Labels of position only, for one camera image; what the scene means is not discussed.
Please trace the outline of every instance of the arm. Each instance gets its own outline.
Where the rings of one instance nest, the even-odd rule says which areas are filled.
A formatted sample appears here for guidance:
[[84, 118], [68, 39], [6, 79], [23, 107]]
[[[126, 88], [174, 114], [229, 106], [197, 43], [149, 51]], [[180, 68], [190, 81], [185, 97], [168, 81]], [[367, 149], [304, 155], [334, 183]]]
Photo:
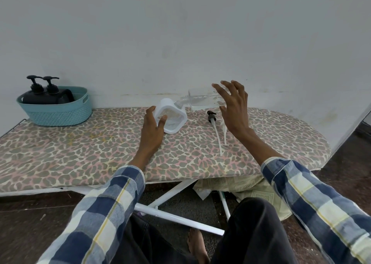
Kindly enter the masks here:
[[166, 116], [158, 127], [150, 107], [144, 117], [137, 154], [118, 168], [102, 187], [92, 189], [72, 212], [62, 234], [40, 257], [39, 264], [109, 263], [122, 240], [123, 231], [141, 197], [143, 170], [162, 143]]
[[231, 95], [217, 84], [225, 99], [220, 107], [225, 124], [262, 166], [264, 178], [287, 203], [323, 256], [334, 263], [371, 262], [371, 217], [354, 202], [324, 184], [307, 168], [265, 144], [248, 126], [244, 87], [222, 81]]

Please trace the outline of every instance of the beige fabric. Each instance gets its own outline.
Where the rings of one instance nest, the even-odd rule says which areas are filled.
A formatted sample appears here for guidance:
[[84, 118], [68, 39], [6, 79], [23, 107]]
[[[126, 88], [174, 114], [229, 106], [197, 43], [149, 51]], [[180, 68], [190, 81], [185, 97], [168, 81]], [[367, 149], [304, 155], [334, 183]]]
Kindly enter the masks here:
[[262, 174], [200, 179], [193, 188], [195, 190], [229, 191], [236, 196], [238, 202], [241, 202], [246, 197], [266, 199], [274, 206], [281, 221], [292, 214], [289, 207], [275, 193]]

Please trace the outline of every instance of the blue basket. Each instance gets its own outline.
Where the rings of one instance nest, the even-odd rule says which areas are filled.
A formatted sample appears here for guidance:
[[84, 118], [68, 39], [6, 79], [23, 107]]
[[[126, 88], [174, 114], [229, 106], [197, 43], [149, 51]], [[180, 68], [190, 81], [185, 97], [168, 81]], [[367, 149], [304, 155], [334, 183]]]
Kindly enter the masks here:
[[41, 126], [71, 126], [84, 122], [92, 113], [92, 105], [86, 88], [78, 86], [58, 86], [70, 89], [74, 102], [59, 105], [31, 105], [22, 103], [23, 95], [17, 102], [30, 117], [30, 120]]

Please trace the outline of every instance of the black pants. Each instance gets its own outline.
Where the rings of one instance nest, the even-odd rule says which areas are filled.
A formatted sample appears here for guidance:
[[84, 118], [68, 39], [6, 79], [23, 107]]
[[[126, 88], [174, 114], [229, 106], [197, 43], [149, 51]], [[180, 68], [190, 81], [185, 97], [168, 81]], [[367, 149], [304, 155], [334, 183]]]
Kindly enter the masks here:
[[[198, 263], [168, 243], [150, 224], [131, 216], [113, 264]], [[232, 213], [211, 264], [297, 263], [274, 207], [264, 199], [246, 198]]]

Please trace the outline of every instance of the floor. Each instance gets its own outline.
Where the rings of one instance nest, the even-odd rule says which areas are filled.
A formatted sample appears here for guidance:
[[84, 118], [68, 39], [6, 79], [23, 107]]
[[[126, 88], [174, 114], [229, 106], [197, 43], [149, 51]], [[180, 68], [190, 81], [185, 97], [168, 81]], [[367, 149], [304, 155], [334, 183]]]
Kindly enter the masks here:
[[[364, 132], [356, 131], [336, 152], [327, 165], [316, 173], [340, 194], [355, 201], [371, 214], [371, 140]], [[146, 187], [141, 203], [149, 204], [171, 184]], [[35, 263], [50, 243], [66, 226], [74, 206], [82, 195], [74, 192], [50, 193], [34, 196], [0, 198], [0, 259], [4, 264]], [[226, 195], [232, 212], [237, 205], [232, 195]], [[225, 214], [217, 193], [205, 201], [187, 188], [160, 206], [160, 209], [209, 225], [225, 228]], [[146, 215], [164, 237], [187, 251], [188, 228]], [[299, 263], [324, 263], [316, 246], [299, 227], [293, 217], [283, 221], [291, 246]], [[219, 236], [204, 234], [205, 245], [212, 255]]]

